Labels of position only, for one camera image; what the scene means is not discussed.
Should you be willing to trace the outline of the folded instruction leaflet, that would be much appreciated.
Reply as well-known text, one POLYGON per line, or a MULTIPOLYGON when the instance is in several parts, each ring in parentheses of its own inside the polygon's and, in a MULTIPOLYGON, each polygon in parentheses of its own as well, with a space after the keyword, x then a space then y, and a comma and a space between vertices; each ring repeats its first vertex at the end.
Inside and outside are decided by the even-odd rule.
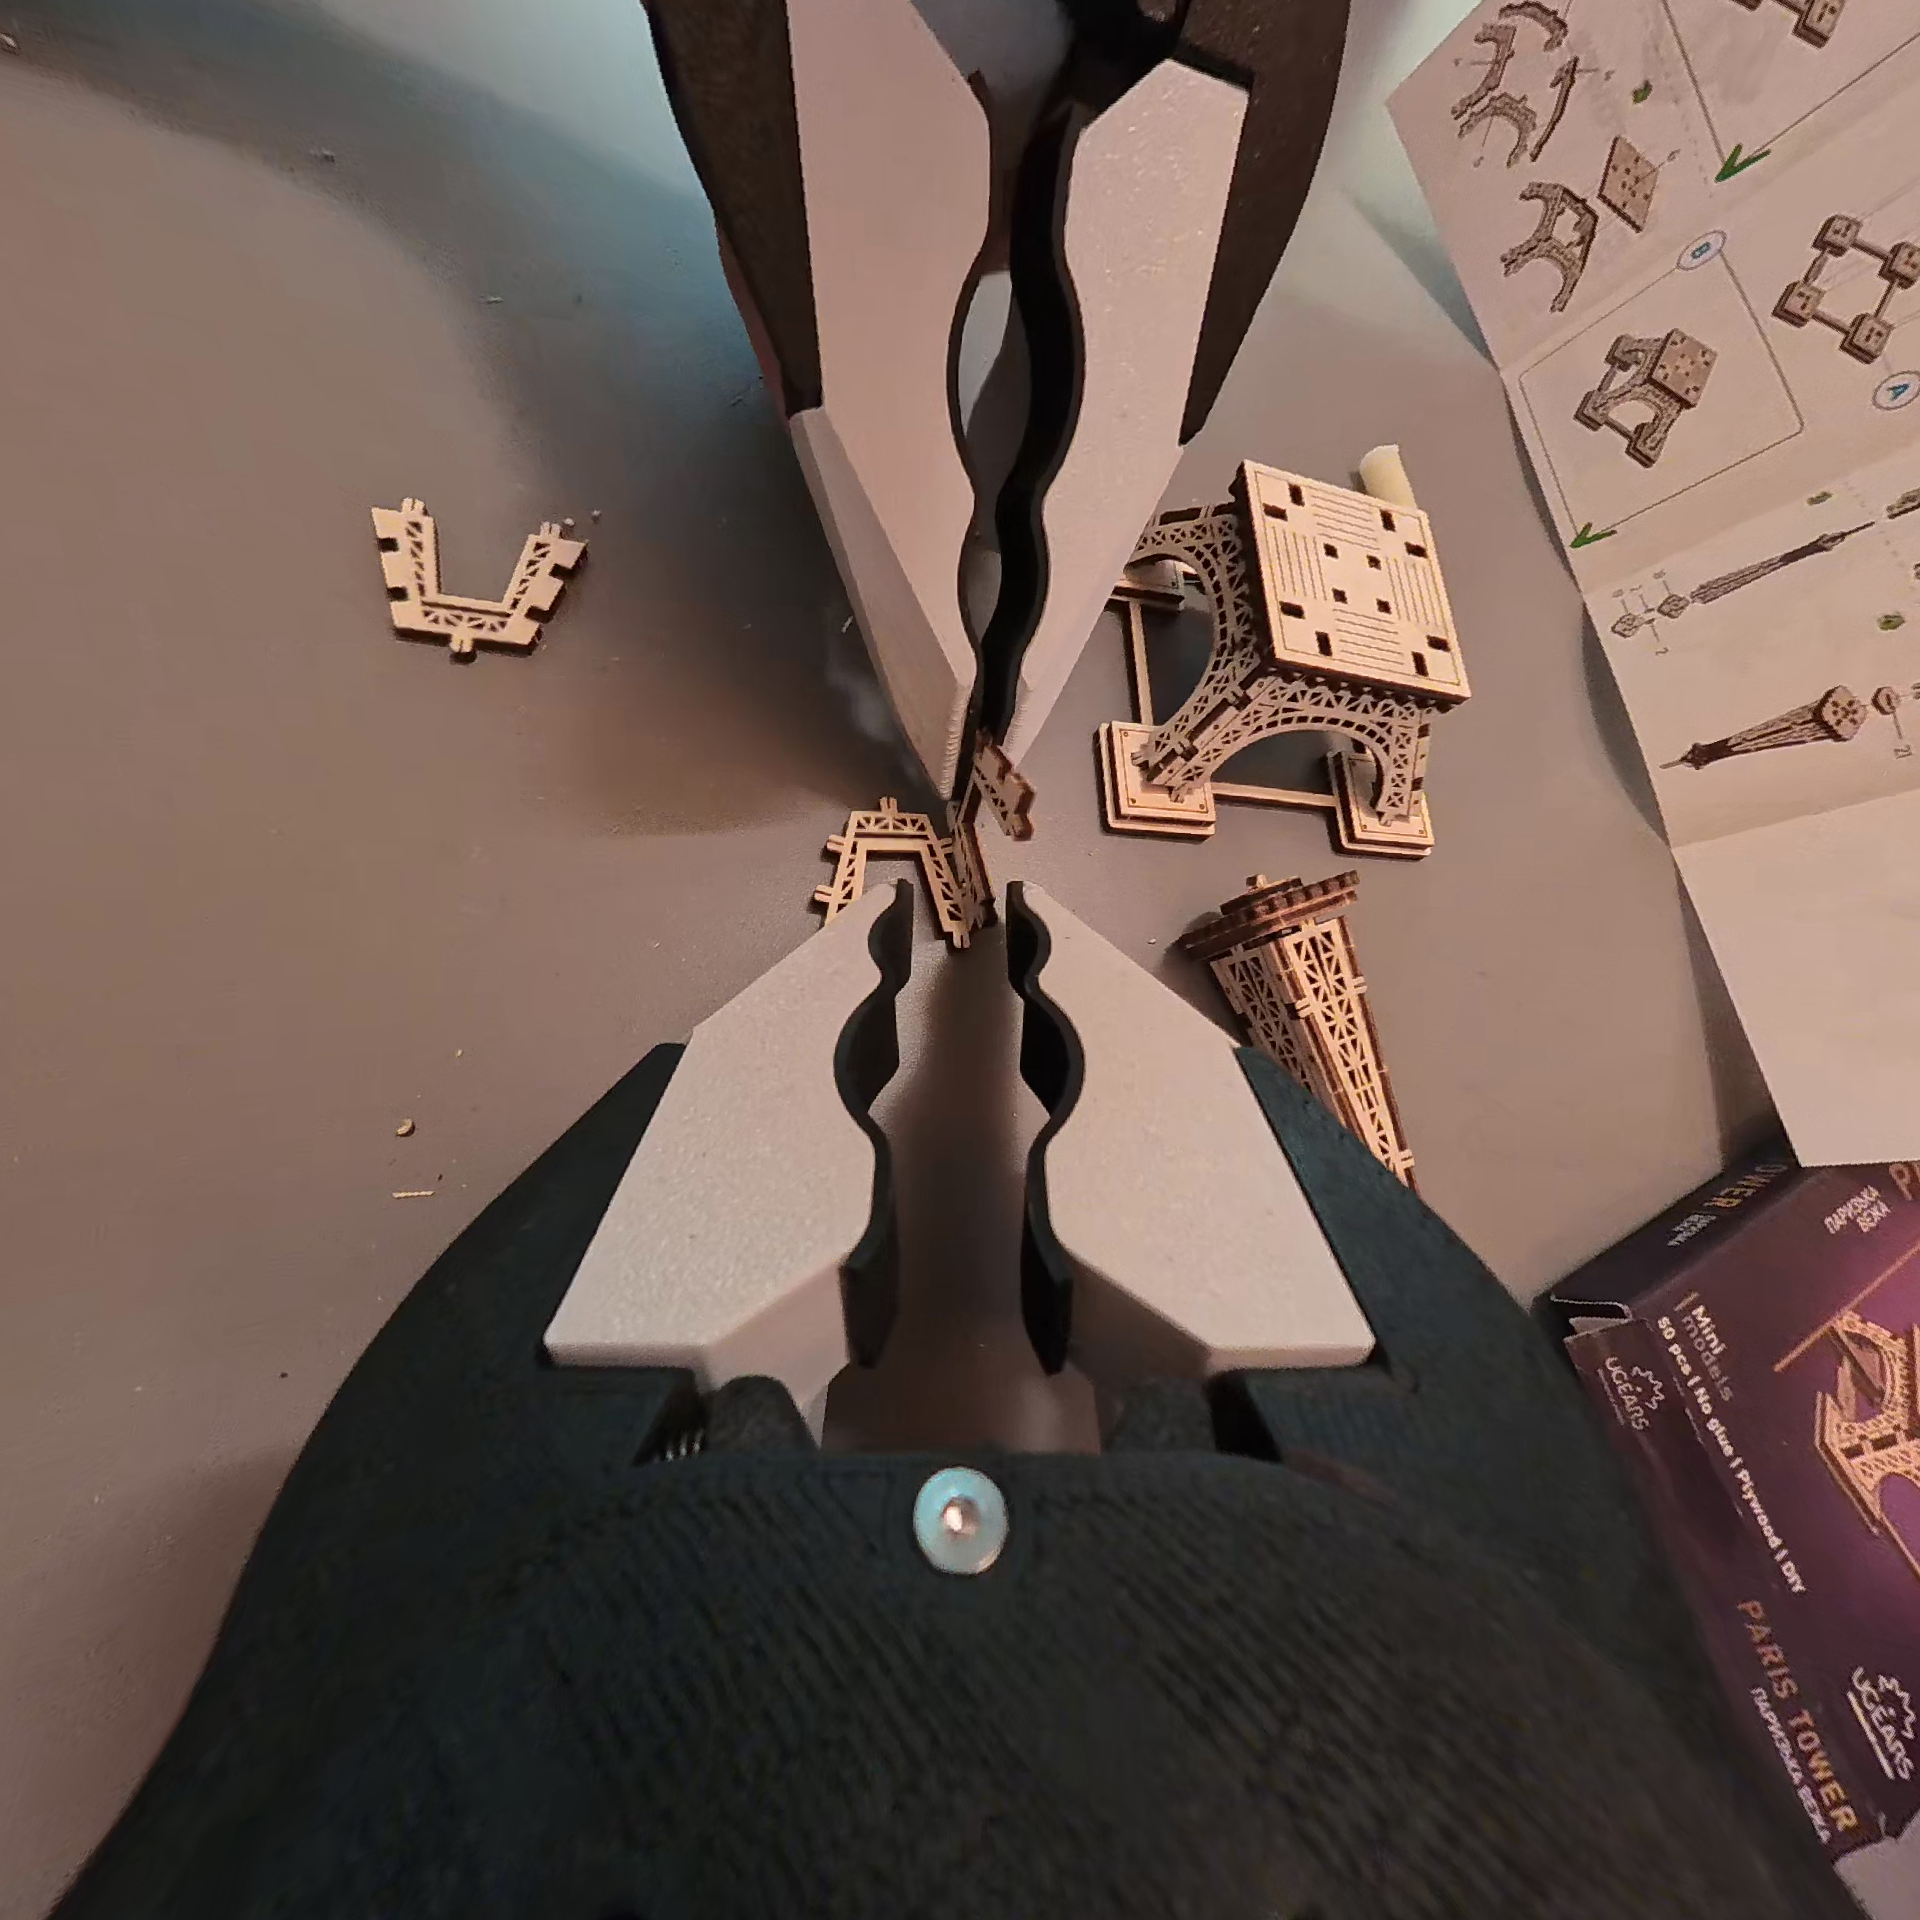
POLYGON ((1514 0, 1390 92, 1797 1165, 1920 1137, 1920 9, 1514 0))

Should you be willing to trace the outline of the purple puzzle box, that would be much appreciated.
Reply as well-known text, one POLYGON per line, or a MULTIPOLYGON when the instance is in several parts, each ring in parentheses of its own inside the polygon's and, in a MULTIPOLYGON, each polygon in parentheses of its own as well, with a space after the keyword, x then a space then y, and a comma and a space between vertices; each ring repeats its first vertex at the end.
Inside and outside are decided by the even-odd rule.
POLYGON ((1716 1168, 1558 1292, 1704 1661, 1829 1863, 1920 1807, 1920 1168, 1716 1168))

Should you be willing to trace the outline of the small wooden arch piece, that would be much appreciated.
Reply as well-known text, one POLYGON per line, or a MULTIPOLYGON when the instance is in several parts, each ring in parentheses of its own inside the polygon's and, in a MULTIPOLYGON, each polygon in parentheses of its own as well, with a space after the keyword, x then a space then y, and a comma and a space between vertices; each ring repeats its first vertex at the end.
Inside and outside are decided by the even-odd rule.
POLYGON ((933 917, 939 917, 948 947, 972 947, 972 934, 1000 917, 974 821, 955 812, 948 812, 948 821, 939 821, 939 819, 886 794, 878 812, 852 812, 852 821, 822 843, 822 856, 833 860, 833 875, 813 885, 813 894, 809 894, 822 913, 822 924, 861 894, 868 860, 886 860, 886 856, 923 867, 933 917))
POLYGON ((974 728, 972 734, 962 821, 974 821, 974 812, 992 812, 1008 843, 1030 843, 1030 802, 1040 802, 1040 787, 1023 783, 1023 772, 1002 757, 1002 741, 992 728, 974 728))
POLYGON ((448 653, 538 652, 540 620, 562 599, 562 580, 585 569, 589 539, 570 539, 562 519, 540 519, 501 597, 448 597, 438 558, 438 512, 422 499, 377 509, 377 546, 385 580, 385 620, 412 643, 448 643, 448 653))

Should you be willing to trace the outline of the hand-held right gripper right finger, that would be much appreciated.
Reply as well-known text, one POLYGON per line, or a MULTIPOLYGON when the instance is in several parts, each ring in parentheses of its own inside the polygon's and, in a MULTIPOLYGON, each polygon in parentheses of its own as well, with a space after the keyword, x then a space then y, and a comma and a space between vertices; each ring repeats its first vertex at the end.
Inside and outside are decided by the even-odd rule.
POLYGON ((1053 890, 1002 890, 1023 1165, 1023 1329, 1042 1373, 1215 1376, 1372 1361, 1240 1044, 1053 890))

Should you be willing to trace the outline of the wooden tower base model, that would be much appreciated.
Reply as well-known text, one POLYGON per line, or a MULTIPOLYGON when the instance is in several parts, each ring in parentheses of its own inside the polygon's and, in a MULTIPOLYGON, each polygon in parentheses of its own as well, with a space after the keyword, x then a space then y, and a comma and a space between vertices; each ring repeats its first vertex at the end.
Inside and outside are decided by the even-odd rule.
POLYGON ((1433 856, 1427 734, 1471 697, 1433 519, 1362 490, 1247 464, 1230 499, 1155 512, 1121 574, 1137 723, 1097 728, 1103 821, 1213 837, 1215 772, 1271 734, 1328 734, 1328 787, 1240 787, 1328 812, 1352 856, 1433 856), (1202 587, 1213 660, 1153 715, 1141 609, 1202 587))

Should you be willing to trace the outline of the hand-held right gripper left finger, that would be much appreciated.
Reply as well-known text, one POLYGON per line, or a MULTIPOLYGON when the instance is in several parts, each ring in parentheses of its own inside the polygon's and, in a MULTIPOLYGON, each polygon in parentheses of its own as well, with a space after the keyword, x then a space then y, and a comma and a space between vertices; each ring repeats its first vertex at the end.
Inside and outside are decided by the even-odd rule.
POLYGON ((551 1315, 552 1368, 841 1373, 895 1324, 895 1080, 916 890, 861 890, 691 1031, 551 1315))

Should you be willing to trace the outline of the wooden tower spire model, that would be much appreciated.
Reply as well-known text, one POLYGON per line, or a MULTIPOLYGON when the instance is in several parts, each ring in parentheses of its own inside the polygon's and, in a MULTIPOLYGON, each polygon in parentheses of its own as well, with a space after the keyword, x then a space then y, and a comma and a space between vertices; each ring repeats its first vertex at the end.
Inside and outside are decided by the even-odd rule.
POLYGON ((1326 885, 1248 875, 1230 901, 1197 917, 1176 947, 1213 961, 1226 1006, 1271 1064, 1287 1064, 1399 1181, 1417 1181, 1347 924, 1352 901, 1361 867, 1326 885))

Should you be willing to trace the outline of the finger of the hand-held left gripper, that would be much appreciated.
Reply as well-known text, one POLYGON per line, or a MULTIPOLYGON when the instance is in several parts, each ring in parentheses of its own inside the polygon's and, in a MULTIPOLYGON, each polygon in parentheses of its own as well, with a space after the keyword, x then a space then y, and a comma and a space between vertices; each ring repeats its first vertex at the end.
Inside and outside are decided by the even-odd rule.
POLYGON ((972 77, 1000 101, 1040 77, 1040 9, 796 0, 788 77, 822 358, 788 444, 878 680, 948 794, 974 692, 948 371, 1000 180, 972 77))
POLYGON ((1008 226, 1030 412, 1000 490, 984 728, 1030 746, 1181 451, 1247 88, 1153 65, 1042 117, 1008 226))

